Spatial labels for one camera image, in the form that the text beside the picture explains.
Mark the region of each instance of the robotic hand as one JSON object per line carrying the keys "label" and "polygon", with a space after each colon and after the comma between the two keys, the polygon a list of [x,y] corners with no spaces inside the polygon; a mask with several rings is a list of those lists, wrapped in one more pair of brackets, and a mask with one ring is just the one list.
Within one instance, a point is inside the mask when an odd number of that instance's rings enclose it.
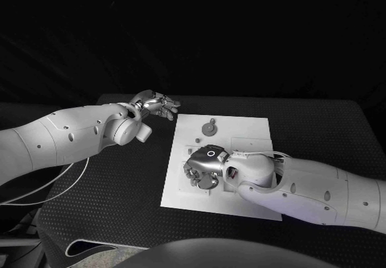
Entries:
{"label": "robotic hand", "polygon": [[0,185],[22,174],[74,163],[106,146],[145,142],[148,114],[172,120],[179,103],[145,90],[129,103],[63,109],[31,123],[0,131]]}
{"label": "robotic hand", "polygon": [[386,181],[267,153],[227,154],[218,146],[201,147],[182,167],[191,186],[213,189],[220,177],[244,200],[302,221],[386,233]]}

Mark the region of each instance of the rectangular plate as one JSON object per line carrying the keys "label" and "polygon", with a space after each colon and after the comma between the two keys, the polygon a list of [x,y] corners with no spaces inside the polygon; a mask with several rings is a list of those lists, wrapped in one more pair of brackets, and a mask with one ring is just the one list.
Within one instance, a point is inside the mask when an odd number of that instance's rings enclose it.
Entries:
{"label": "rectangular plate", "polygon": [[[215,120],[217,133],[205,137],[201,126],[211,118]],[[231,150],[272,151],[267,119],[178,114],[161,206],[280,221],[280,214],[243,200],[231,187],[223,184],[221,178],[211,190],[189,185],[182,172],[189,157],[188,149],[192,153],[207,144],[223,147],[228,153]]]}

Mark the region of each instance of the black backdrop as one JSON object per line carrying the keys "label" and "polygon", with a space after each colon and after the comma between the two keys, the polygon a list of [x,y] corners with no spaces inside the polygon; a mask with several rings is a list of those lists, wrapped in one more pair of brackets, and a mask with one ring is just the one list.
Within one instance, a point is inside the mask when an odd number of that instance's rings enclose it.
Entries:
{"label": "black backdrop", "polygon": [[308,2],[1,1],[0,102],[67,108],[143,89],[351,99],[384,148],[381,1]]}

